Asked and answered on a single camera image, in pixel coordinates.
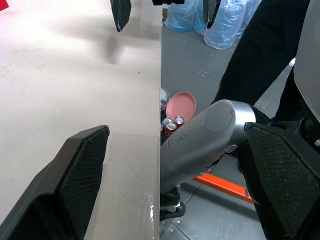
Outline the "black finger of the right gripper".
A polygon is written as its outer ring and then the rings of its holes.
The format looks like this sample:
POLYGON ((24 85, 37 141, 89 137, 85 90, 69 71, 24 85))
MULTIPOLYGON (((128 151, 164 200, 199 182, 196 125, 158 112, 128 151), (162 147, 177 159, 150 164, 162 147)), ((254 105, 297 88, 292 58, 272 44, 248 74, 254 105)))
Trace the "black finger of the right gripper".
POLYGON ((130 19, 132 4, 130 0, 111 0, 111 11, 117 32, 121 32, 130 19))
POLYGON ((216 19, 221 0, 203 0, 203 17, 206 28, 210 29, 216 19))

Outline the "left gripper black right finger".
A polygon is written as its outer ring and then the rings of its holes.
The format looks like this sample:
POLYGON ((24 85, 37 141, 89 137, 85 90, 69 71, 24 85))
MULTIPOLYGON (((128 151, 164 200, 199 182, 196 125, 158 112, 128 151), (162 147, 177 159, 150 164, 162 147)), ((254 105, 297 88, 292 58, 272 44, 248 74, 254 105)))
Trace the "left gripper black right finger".
POLYGON ((302 122, 244 126, 243 174, 268 240, 320 237, 320 151, 302 122))

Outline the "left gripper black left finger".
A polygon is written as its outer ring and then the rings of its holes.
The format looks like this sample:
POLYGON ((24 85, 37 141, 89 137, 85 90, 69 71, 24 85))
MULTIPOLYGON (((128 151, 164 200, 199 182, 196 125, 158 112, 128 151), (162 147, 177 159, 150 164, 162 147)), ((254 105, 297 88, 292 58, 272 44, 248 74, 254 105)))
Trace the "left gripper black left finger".
POLYGON ((2 240, 82 240, 100 189, 110 130, 69 137, 0 225, 2 240))

